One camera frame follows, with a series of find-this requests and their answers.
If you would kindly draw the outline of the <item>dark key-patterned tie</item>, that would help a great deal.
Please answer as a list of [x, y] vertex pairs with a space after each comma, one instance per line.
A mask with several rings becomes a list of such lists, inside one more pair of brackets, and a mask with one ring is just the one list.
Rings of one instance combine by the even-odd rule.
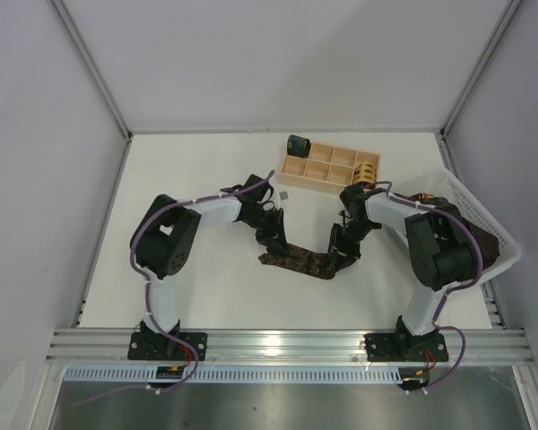
[[267, 250], [258, 257], [263, 265], [275, 266], [320, 280], [332, 280], [336, 273], [357, 262], [353, 256], [337, 252], [318, 253], [289, 245], [289, 253], [278, 254]]

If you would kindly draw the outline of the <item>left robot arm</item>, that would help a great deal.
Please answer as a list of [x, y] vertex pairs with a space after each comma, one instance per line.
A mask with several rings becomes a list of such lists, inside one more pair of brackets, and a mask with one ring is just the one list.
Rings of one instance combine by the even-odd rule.
[[165, 342], [186, 344], [181, 339], [180, 318], [174, 301], [158, 311], [158, 286], [179, 273], [187, 263], [197, 233], [208, 227], [243, 222], [255, 230], [258, 244], [270, 254], [287, 256], [290, 248], [283, 225], [283, 210], [267, 209], [273, 196], [270, 179], [252, 174], [243, 185], [218, 193], [178, 201], [158, 195], [130, 239], [130, 264], [144, 279], [144, 311], [141, 330]]

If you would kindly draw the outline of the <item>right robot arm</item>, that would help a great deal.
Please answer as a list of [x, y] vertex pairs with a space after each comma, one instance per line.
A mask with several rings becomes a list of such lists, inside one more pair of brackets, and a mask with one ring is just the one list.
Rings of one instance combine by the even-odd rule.
[[482, 250], [457, 208], [423, 203], [391, 191], [388, 181], [349, 185], [340, 194], [344, 221], [331, 229], [327, 261], [337, 270], [360, 259], [360, 243], [373, 230], [391, 228], [404, 240], [417, 279], [412, 299], [395, 326], [390, 352], [410, 356], [433, 341], [449, 294], [477, 284]]

